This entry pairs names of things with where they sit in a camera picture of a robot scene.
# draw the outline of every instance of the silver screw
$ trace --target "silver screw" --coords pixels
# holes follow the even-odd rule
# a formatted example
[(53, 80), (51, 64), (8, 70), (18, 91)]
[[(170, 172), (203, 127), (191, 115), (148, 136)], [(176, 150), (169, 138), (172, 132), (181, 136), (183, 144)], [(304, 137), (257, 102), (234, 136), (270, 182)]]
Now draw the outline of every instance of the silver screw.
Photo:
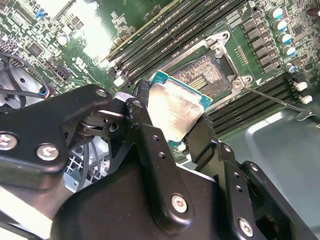
[(250, 163), (250, 166), (253, 170), (255, 170), (256, 172), (258, 172), (258, 168), (256, 165), (254, 165), (253, 163)]
[(0, 150), (7, 151), (17, 146), (18, 140), (11, 134), (0, 134)]
[(240, 218), (238, 220), (238, 223), (239, 223), (241, 230), (244, 232), (245, 235), (247, 235), (250, 238), (253, 237), (254, 230), (252, 229), (250, 224), (247, 222), (247, 220)]
[(224, 149), (227, 151), (227, 152), (231, 152), (232, 150), (230, 149), (230, 147), (228, 147), (227, 145), (224, 145)]
[(171, 203), (177, 212), (185, 213), (187, 211), (188, 205), (182, 196), (173, 195), (171, 198)]
[(134, 100), (134, 101), (133, 101), (133, 104), (136, 105), (136, 106), (139, 107), (139, 108), (142, 108), (142, 107), (143, 107), (142, 103), (141, 103), (140, 101), (138, 101), (138, 100)]
[(36, 155), (44, 161), (52, 161), (59, 156), (59, 150), (51, 144), (45, 144), (37, 148)]
[(107, 93), (101, 89), (98, 89), (97, 91), (95, 91), (95, 93), (103, 98), (105, 98), (107, 96)]

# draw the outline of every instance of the small chip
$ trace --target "small chip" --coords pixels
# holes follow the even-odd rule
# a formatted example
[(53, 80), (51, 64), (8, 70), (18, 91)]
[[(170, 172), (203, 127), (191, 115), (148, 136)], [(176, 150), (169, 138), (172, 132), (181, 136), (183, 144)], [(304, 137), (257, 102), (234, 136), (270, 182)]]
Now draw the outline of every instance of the small chip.
[(272, 41), (267, 41), (266, 43), (265, 43), (265, 46), (266, 47), (269, 47), (269, 46), (271, 46), (272, 45)]
[(309, 71), (313, 68), (313, 65), (312, 65), (312, 63), (309, 63), (309, 64), (305, 65), (304, 68), (305, 68), (305, 70)]
[(56, 74), (59, 75), (63, 80), (68, 80), (71, 77), (71, 73), (63, 65), (56, 67)]
[(261, 37), (264, 39), (269, 36), (269, 33), (265, 31), (264, 33), (261, 34)]
[(277, 62), (279, 62), (279, 58), (276, 57), (276, 58), (272, 59), (272, 62), (273, 62), (274, 64), (277, 63)]
[(259, 63), (264, 66), (272, 61), (272, 58), (270, 55), (264, 56), (263, 58), (259, 59)]
[(274, 49), (271, 49), (271, 50), (268, 52), (269, 55), (272, 55), (272, 54), (275, 54), (275, 53), (276, 53), (276, 50), (274, 50)]
[(258, 11), (255, 14), (252, 15), (253, 19), (258, 19), (261, 17), (261, 13)]
[(302, 64), (301, 58), (300, 57), (296, 58), (295, 60), (292, 61), (292, 63), (293, 63), (293, 66), (301, 65)]
[(160, 13), (161, 11), (161, 6), (160, 5), (157, 5), (154, 7), (154, 9), (152, 10), (152, 13), (154, 16), (156, 16), (158, 13)]
[(152, 18), (153, 18), (153, 14), (152, 13), (147, 13), (145, 16), (144, 16), (144, 20), (146, 22), (149, 22)]
[(255, 27), (247, 31), (245, 34), (249, 40), (252, 40), (258, 37), (260, 35), (260, 32), (259, 32), (259, 29)]
[(299, 25), (299, 26), (294, 27), (293, 31), (294, 31), (295, 35), (300, 35), (303, 33), (304, 28), (301, 25)]
[(29, 51), (29, 53), (33, 56), (35, 56), (36, 58), (39, 57), (40, 54), (42, 54), (42, 52), (44, 51), (38, 44), (36, 44), (35, 42), (31, 44), (30, 47), (27, 48), (27, 50)]
[(255, 55), (258, 58), (261, 58), (262, 56), (266, 55), (267, 53), (268, 53), (268, 49), (265, 46), (263, 46), (263, 47), (259, 48), (259, 50), (255, 51)]
[(259, 23), (256, 27), (258, 29), (263, 29), (266, 26), (266, 24), (264, 22)]
[(256, 26), (256, 22), (253, 18), (250, 18), (248, 21), (242, 24), (242, 27), (245, 31), (248, 31)]
[(82, 21), (78, 22), (75, 27), (76, 29), (80, 30), (82, 27), (84, 26), (84, 24), (82, 23)]
[(71, 23), (72, 23), (73, 25), (76, 25), (79, 21), (80, 21), (80, 19), (76, 16), (76, 17), (74, 17), (74, 18), (71, 20)]
[(69, 26), (67, 26), (67, 25), (65, 25), (65, 26), (62, 28), (62, 31), (63, 31), (65, 34), (67, 34), (67, 35), (69, 35), (70, 33), (72, 33), (72, 29), (71, 29)]
[(258, 49), (264, 44), (264, 40), (262, 38), (255, 39), (251, 42), (251, 46), (253, 49)]
[(267, 74), (267, 73), (270, 73), (271, 71), (276, 70), (276, 67), (273, 63), (269, 63), (268, 65), (264, 66), (262, 70)]

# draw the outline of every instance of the capacitor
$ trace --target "capacitor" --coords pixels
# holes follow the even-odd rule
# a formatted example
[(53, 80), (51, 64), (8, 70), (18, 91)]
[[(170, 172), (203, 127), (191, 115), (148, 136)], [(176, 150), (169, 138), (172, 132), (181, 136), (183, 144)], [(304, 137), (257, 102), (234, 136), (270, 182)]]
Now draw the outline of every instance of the capacitor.
[(293, 74), (294, 72), (297, 71), (297, 67), (296, 66), (293, 66), (291, 63), (288, 63), (287, 65), (285, 65), (285, 70), (290, 73), (290, 74)]
[(318, 63), (315, 65), (315, 69), (317, 69), (318, 71), (320, 71), (320, 62), (318, 62)]
[(278, 36), (278, 41), (284, 44), (289, 44), (292, 42), (292, 37), (290, 34), (283, 32)]
[(310, 8), (307, 14), (311, 17), (319, 17), (320, 16), (320, 8)]
[(273, 28), (278, 31), (286, 30), (287, 26), (288, 26), (288, 24), (285, 20), (277, 20), (273, 24)]
[(67, 34), (62, 34), (57, 38), (60, 45), (64, 46), (70, 42), (70, 37)]
[(293, 46), (286, 45), (283, 48), (283, 54), (292, 57), (296, 54), (296, 49)]
[(96, 2), (96, 1), (93, 1), (93, 2), (90, 2), (89, 3), (89, 8), (92, 10), (92, 11), (98, 11), (99, 9), (99, 4)]
[(282, 10), (282, 8), (279, 7), (273, 7), (270, 9), (269, 11), (269, 17), (273, 18), (273, 19), (279, 19), (283, 16), (284, 11)]

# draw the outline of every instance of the wire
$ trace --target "wire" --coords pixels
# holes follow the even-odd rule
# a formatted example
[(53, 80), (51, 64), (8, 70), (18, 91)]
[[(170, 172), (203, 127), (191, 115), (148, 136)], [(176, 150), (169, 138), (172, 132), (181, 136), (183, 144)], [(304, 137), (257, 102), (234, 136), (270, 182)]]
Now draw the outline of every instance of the wire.
[(76, 189), (77, 192), (84, 188), (88, 173), (89, 173), (89, 144), (87, 143), (83, 145), (82, 173), (81, 173), (81, 180), (79, 182), (78, 188)]
[[(11, 84), (11, 86), (13, 87), (14, 90), (18, 91), (18, 92), (22, 92), (22, 89), (20, 87), (20, 85), (17, 83), (17, 81), (15, 80), (14, 75), (12, 74), (12, 71), (10, 69), (10, 61), (9, 59), (6, 59), (5, 57), (2, 59), (3, 61), (3, 66), (4, 69), (7, 69), (6, 76)], [(19, 102), (20, 102), (20, 109), (23, 109), (26, 104), (27, 104), (27, 99), (25, 96), (22, 95), (18, 95), (19, 98)]]
[(91, 141), (91, 146), (92, 146), (92, 149), (93, 149), (93, 153), (94, 153), (94, 157), (95, 157), (95, 160), (97, 161), (98, 165), (97, 165), (97, 171), (93, 174), (90, 174), (92, 177), (96, 177), (100, 171), (101, 171), (101, 160), (98, 156), (98, 152), (97, 152), (97, 148), (96, 148), (96, 145), (94, 143), (94, 141)]
[(0, 94), (18, 95), (18, 96), (25, 96), (25, 97), (31, 97), (31, 98), (45, 99), (44, 96), (41, 96), (40, 94), (31, 92), (31, 91), (16, 91), (16, 90), (8, 90), (8, 89), (0, 88)]
[(38, 78), (40, 79), (40, 81), (42, 82), (45, 90), (50, 93), (50, 89), (47, 85), (47, 83), (45, 82), (44, 78), (41, 76), (41, 74), (35, 69), (34, 66), (32, 66), (29, 62), (27, 62), (26, 60), (24, 60), (23, 58), (17, 56), (17, 55), (13, 55), (13, 54), (10, 54), (10, 53), (6, 53), (6, 52), (0, 52), (0, 58), (3, 58), (3, 57), (7, 57), (7, 58), (12, 58), (12, 59), (16, 59), (18, 60), (19, 62), (23, 63), (24, 65), (26, 65), (28, 68), (30, 68), (37, 76)]

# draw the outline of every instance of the mounting hole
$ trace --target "mounting hole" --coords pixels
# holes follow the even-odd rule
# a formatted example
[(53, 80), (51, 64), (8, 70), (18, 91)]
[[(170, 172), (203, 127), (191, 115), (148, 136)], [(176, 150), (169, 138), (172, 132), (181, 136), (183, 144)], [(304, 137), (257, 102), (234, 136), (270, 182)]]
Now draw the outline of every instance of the mounting hole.
[(239, 193), (243, 192), (243, 190), (242, 190), (242, 188), (240, 186), (236, 186), (235, 188), (238, 190)]
[(159, 142), (159, 140), (160, 140), (157, 135), (154, 135), (152, 138), (153, 138), (153, 140), (155, 140), (156, 142)]
[(258, 10), (259, 10), (259, 8), (258, 8), (257, 6), (254, 6), (254, 7), (252, 8), (252, 12), (253, 12), (253, 13), (257, 12)]
[(142, 107), (143, 107), (142, 103), (141, 103), (140, 101), (138, 101), (138, 100), (134, 100), (134, 101), (133, 101), (133, 104), (136, 105), (136, 106), (139, 107), (139, 108), (142, 108)]
[(107, 96), (107, 93), (106, 93), (104, 90), (102, 90), (102, 89), (98, 89), (97, 91), (95, 91), (95, 93), (96, 93), (98, 96), (103, 97), (103, 98), (105, 98), (105, 97)]
[(250, 167), (251, 167), (254, 171), (258, 172), (257, 166), (254, 165), (253, 163), (250, 163)]
[(227, 145), (224, 145), (224, 149), (229, 153), (232, 151), (231, 148)]
[(276, 68), (276, 69), (281, 69), (281, 68), (282, 68), (281, 63), (277, 62), (277, 63), (275, 64), (275, 68)]
[(111, 123), (111, 124), (108, 125), (108, 129), (109, 129), (110, 132), (114, 132), (115, 130), (118, 129), (118, 124)]
[(165, 159), (166, 155), (163, 152), (159, 152), (159, 158)]
[(77, 154), (81, 154), (83, 152), (82, 147), (78, 146), (75, 150), (74, 150)]

